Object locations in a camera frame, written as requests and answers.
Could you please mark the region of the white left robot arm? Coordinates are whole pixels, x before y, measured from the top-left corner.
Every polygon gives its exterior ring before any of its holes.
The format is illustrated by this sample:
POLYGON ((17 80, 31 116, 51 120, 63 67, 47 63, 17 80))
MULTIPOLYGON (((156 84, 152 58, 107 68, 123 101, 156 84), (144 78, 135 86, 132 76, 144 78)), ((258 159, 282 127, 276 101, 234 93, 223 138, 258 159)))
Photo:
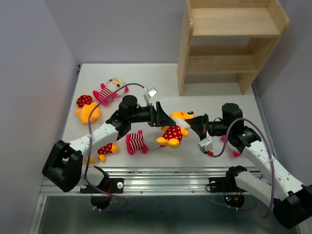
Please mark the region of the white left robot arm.
POLYGON ((100 167, 83 165, 102 146, 120 140, 133 123, 146 122, 151 127, 173 126, 172 120, 159 102, 141 107, 133 95, 124 96, 118 110, 99 128, 68 143, 56 142, 42 169, 42 174, 63 192, 69 192, 79 184, 89 184, 97 192, 108 188, 107 173, 100 167))

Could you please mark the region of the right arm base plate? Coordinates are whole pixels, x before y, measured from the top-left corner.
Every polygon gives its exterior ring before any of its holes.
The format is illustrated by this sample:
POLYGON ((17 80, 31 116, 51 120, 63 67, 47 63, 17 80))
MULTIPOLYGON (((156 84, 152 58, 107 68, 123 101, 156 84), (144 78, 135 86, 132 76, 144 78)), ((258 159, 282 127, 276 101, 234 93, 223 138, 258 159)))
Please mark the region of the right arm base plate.
POLYGON ((211 177, 206 188, 211 193, 234 193, 240 192, 241 189, 237 187, 235 179, 229 177, 211 177))

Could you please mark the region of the orange bear polka dot toy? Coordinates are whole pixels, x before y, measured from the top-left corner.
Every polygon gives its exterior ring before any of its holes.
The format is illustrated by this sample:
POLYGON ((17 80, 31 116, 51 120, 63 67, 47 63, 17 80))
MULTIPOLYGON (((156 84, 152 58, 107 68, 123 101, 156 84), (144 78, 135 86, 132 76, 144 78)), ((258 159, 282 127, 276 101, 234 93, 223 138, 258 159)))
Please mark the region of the orange bear polka dot toy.
POLYGON ((177 111, 170 114, 170 118, 175 121, 174 126, 161 127, 163 135, 156 139, 156 142, 162 147, 170 147, 176 149, 180 146, 182 139, 188 136, 190 125, 186 122, 187 119, 195 117, 193 111, 183 112, 177 111))

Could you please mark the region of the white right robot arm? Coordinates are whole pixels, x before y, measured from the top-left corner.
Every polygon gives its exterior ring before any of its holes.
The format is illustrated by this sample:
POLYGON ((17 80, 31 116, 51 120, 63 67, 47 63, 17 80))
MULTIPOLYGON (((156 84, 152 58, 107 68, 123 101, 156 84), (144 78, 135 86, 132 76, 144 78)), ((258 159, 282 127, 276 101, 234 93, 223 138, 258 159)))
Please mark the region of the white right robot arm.
POLYGON ((243 166, 233 166, 224 177, 211 177, 206 186, 210 193, 249 192, 268 206, 277 221, 291 229, 312 216, 312 187, 292 176, 272 155, 268 142, 259 128, 245 125, 248 120, 237 104, 222 106, 222 118, 210 121, 208 115, 188 119, 187 123, 199 136, 199 149, 207 154, 212 137, 221 137, 224 145, 248 159, 267 179, 264 182, 243 166))

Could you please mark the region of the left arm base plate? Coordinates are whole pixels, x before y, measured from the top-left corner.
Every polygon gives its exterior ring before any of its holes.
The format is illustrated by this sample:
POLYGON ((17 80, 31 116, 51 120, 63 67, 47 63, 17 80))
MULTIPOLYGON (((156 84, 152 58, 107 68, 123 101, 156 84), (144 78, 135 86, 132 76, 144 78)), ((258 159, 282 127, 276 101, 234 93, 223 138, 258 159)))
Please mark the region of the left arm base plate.
MULTIPOLYGON (((101 182, 97 188, 105 191, 106 193, 110 194, 122 194, 124 187, 124 178, 117 177, 117 178, 109 178, 105 179, 101 182)), ((100 194, 98 190, 93 188, 90 185, 86 185, 85 187, 80 187, 81 194, 100 194)))

